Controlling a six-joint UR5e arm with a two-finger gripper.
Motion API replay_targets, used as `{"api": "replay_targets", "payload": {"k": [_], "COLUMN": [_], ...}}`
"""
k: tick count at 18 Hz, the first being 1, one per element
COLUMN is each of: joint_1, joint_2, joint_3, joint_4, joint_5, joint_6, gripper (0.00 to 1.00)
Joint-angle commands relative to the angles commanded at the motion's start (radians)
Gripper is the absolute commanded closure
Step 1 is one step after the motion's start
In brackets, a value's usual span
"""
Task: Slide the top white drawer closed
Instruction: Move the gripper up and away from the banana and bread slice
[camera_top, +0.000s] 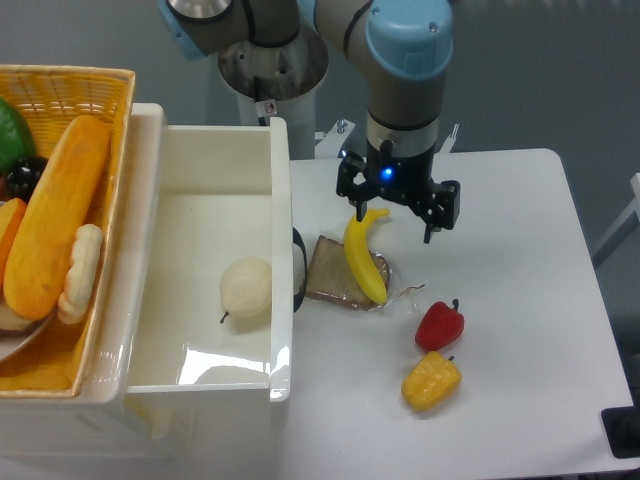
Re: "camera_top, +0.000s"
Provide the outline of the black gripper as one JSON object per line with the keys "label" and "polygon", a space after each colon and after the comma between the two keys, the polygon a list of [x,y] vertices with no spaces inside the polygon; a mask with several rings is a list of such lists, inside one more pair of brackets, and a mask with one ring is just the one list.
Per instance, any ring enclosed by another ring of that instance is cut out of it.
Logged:
{"label": "black gripper", "polygon": [[434,149],[410,157],[399,157],[395,145],[385,140],[378,149],[370,146],[369,156],[346,152],[338,167],[336,194],[355,208],[358,222],[374,198],[404,205],[425,220],[424,242],[434,233],[452,230],[460,212],[460,183],[436,182],[432,177]]}

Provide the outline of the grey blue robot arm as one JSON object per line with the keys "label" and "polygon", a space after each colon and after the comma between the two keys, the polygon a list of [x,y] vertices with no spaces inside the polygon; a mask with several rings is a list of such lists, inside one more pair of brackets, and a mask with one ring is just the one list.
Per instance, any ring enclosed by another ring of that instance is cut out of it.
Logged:
{"label": "grey blue robot arm", "polygon": [[408,207],[427,234],[454,227],[457,181],[432,162],[453,54],[446,1],[162,1],[159,11],[190,59],[216,55],[248,125],[290,118],[311,96],[334,47],[366,81],[367,149],[347,153],[336,191],[363,216],[381,198]]}

